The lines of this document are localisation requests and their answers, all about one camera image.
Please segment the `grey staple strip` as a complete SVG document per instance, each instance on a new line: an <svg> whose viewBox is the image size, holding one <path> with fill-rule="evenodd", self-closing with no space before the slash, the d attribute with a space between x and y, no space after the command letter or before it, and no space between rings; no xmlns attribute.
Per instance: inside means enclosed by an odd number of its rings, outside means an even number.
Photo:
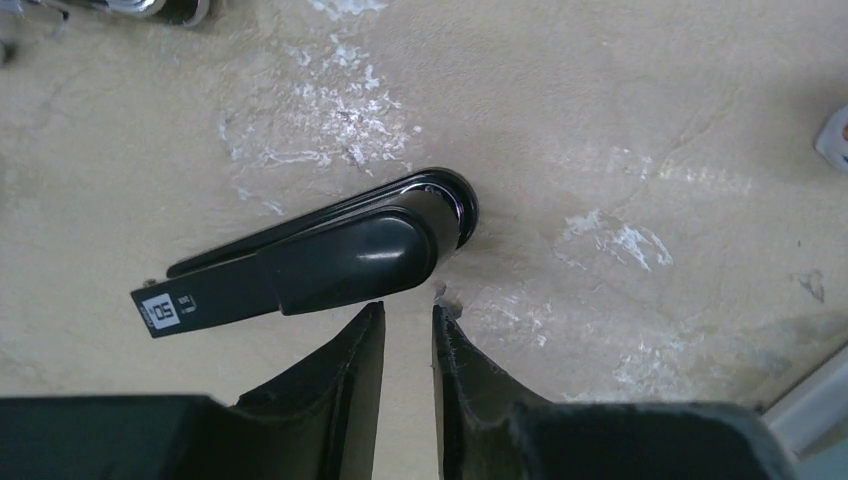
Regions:
<svg viewBox="0 0 848 480"><path fill-rule="evenodd" d="M443 282L435 282L433 284L434 287L434 303L435 304L443 304L445 302L446 293L447 293L447 285Z"/></svg>

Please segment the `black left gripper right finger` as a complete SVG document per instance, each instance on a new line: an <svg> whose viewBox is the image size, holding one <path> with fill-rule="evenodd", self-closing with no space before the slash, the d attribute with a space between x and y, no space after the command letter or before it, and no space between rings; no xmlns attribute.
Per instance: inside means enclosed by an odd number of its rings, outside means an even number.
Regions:
<svg viewBox="0 0 848 480"><path fill-rule="evenodd" d="M791 479L783 446L727 402L555 403L479 350L435 306L432 353L444 479Z"/></svg>

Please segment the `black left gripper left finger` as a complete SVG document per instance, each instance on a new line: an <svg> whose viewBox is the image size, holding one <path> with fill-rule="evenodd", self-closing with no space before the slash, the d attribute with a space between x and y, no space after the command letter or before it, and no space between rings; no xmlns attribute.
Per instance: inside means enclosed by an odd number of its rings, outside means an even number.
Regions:
<svg viewBox="0 0 848 480"><path fill-rule="evenodd" d="M368 479L386 321L334 338L227 406L204 395L5 398L5 479Z"/></svg>

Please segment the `black stapler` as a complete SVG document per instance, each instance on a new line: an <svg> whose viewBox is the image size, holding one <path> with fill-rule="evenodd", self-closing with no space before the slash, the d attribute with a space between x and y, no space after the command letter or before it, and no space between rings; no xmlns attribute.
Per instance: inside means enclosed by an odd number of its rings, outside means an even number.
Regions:
<svg viewBox="0 0 848 480"><path fill-rule="evenodd" d="M371 301L427 282L479 215L462 175L427 168L185 258L131 298L154 338Z"/></svg>

